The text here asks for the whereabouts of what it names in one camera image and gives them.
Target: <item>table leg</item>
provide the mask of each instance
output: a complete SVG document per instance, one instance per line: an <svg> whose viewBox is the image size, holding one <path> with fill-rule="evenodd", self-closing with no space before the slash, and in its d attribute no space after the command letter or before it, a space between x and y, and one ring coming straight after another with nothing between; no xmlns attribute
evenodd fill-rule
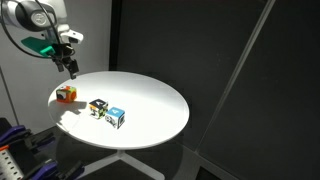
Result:
<svg viewBox="0 0 320 180"><path fill-rule="evenodd" d="M141 161L137 160L136 158L126 154L125 152L123 152L121 154L120 159L129 164L130 166L136 168L137 170L141 171L142 173L152 177L155 180L164 180L164 175L160 172L158 172L157 170L151 168L150 166L142 163Z"/></svg>
<svg viewBox="0 0 320 180"><path fill-rule="evenodd" d="M117 153L110 155L106 158L103 158L99 161L96 161L92 164L89 164L85 167L85 171L79 178L82 178L94 171L97 171L109 164L112 164L118 160L122 160L123 162L129 164L130 166L136 168L137 170L141 171L142 173L148 175L149 177L155 180L164 180L165 177L159 171L151 168L150 166L142 163L141 161L135 159L134 157L130 156L129 154L125 153L124 150L118 150Z"/></svg>
<svg viewBox="0 0 320 180"><path fill-rule="evenodd" d="M109 164L112 164L112 163L118 161L119 159L120 158L119 158L118 154L115 153L115 154L107 156L103 159L100 159L94 163L91 163L91 164L85 166L84 172L77 179L80 179L90 173L93 173L94 171L97 171L97 170L99 170Z"/></svg>

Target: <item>cable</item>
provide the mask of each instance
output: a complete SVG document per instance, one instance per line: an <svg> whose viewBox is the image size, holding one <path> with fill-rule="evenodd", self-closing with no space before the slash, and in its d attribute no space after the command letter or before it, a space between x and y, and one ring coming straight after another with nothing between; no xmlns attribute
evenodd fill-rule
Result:
<svg viewBox="0 0 320 180"><path fill-rule="evenodd" d="M38 55L34 55L34 54L32 54L32 53L29 53L29 52L27 52L26 50L22 49L22 48L14 41L14 39L11 37L11 35L10 35L10 33L9 33L6 25L5 25L5 22L4 22L4 16L3 16L3 1L4 1L4 0L0 0L0 1L1 1L1 2L0 2L0 11L1 11L1 13L0 13L0 15L1 15L0 22L1 22L1 26L2 26L5 34L7 35L7 37L9 38L9 40L11 41L11 43L14 44L14 45L16 46L16 48L18 48L20 51L22 51L22 52L24 52L25 54L28 54L28 55L30 55L30 56L32 56L32 57L41 58L41 59L52 59L51 57L42 57L42 56L38 56ZM52 28L53 31L54 31L54 34L55 34L56 39L57 39L57 42L58 42L59 45L61 45L58 32L57 32L57 30L55 29L54 24L53 24L51 18L49 17L46 9L43 8L43 6L41 5L41 3L40 3L38 0L35 0L35 1L36 1L36 3L40 6L40 8L42 9L42 11L45 13L47 19L48 19L49 22L50 22L50 26L51 26L51 28ZM71 53L70 55L67 55L67 56L64 56L64 55L63 55L63 51L62 51L61 49L60 49L60 52L61 52L61 56L54 56L54 55L51 55L51 56L52 56L53 58L55 58L55 59L59 58L60 61L61 61L63 58L71 57L71 56L73 56L73 55L75 54L75 50L74 50L73 48L72 48L72 53Z"/></svg>
<svg viewBox="0 0 320 180"><path fill-rule="evenodd" d="M37 55L34 55L32 53L29 53L27 52L26 50L22 49L14 40L13 38L11 37L6 25L5 25L5 22L4 22L4 16L3 16L3 0L1 0L0 2L0 11L1 11L1 26L4 30L4 32L6 33L7 37L9 38L9 40L11 41L12 44L14 44L16 46L16 48L18 48L20 51L32 56L32 57L36 57L36 58L41 58L41 59L51 59L49 57L42 57L42 56L37 56Z"/></svg>
<svg viewBox="0 0 320 180"><path fill-rule="evenodd" d="M1 69L1 66L0 66L0 75L1 75L1 78L2 78L3 85L4 85L4 89L6 90L6 93L7 93L7 95L8 95L9 103L10 103L10 105L11 105L11 109L12 109L14 118L16 119L17 125L20 125L19 120L18 120L18 116L17 116L17 113L16 113L16 110L15 110L14 105L13 105L13 102L12 102L12 98L11 98L11 95L10 95L10 91L9 91L9 88L8 88L8 85L7 85L7 82L6 82L6 79L4 78L4 74L3 74L3 71L2 71L2 69Z"/></svg>

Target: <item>table top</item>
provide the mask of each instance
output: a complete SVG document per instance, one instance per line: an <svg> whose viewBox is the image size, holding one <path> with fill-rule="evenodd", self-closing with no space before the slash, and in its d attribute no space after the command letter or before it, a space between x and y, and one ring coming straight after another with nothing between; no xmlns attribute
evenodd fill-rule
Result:
<svg viewBox="0 0 320 180"><path fill-rule="evenodd" d="M185 99L169 85L139 74L104 71L78 76L61 86L77 89L72 103L56 101L56 89L48 100L50 117L73 138L108 149L140 149L161 144L176 136L187 124L189 107ZM119 129L104 117L90 115L89 103L108 101L109 109L125 111Z"/></svg>

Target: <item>small cube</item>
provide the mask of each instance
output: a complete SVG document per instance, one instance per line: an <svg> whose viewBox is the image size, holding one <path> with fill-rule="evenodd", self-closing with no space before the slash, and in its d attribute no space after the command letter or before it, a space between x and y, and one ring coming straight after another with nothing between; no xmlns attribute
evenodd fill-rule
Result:
<svg viewBox="0 0 320 180"><path fill-rule="evenodd" d="M113 125L114 128L119 129L124 123L124 110L112 107L106 114L106 121Z"/></svg>
<svg viewBox="0 0 320 180"><path fill-rule="evenodd" d="M89 108L91 111L91 116L96 119L100 119L101 117L106 115L108 111L108 102L105 102L101 99L96 99L89 103Z"/></svg>
<svg viewBox="0 0 320 180"><path fill-rule="evenodd" d="M56 90L57 101L71 103L77 98L77 89L72 86L62 86Z"/></svg>

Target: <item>blue cube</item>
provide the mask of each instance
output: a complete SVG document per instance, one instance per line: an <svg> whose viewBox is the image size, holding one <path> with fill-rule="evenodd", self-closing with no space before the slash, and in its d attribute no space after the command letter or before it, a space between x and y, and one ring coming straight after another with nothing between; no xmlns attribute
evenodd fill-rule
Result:
<svg viewBox="0 0 320 180"><path fill-rule="evenodd" d="M119 129L120 126L124 123L124 110L112 107L106 113L106 121L113 125L114 128Z"/></svg>

